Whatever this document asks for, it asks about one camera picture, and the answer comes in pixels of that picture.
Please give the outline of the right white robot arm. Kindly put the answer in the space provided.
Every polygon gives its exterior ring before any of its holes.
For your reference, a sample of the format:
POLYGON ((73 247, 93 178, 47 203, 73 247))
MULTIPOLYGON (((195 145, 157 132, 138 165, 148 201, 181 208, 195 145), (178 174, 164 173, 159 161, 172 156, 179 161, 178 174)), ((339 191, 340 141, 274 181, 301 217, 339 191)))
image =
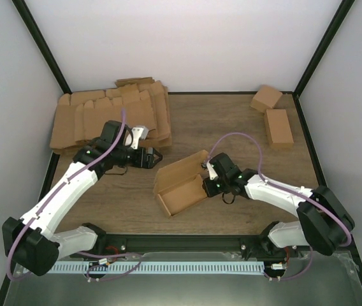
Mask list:
POLYGON ((265 202, 297 218, 293 222, 274 222, 264 230, 260 248, 266 256, 274 257, 292 246, 309 246, 330 256, 338 247, 352 242, 355 222, 326 186, 296 187, 270 179, 259 170, 241 171, 225 153, 205 161, 203 168, 208 172, 203 189, 209 198, 241 196, 265 202))

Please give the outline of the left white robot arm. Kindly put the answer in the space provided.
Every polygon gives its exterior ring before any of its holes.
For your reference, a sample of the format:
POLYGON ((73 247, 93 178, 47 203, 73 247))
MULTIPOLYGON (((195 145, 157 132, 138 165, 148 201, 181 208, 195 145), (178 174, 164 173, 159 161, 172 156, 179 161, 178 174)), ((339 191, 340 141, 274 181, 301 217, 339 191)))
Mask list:
POLYGON ((107 250, 103 229, 91 223, 62 233, 56 229, 80 197, 113 167, 152 169, 162 160, 156 149, 139 145, 147 135, 145 126, 106 122, 100 136, 75 154, 62 178, 30 211, 3 223, 7 265, 16 263, 42 276, 59 259, 73 254, 102 259, 107 250))

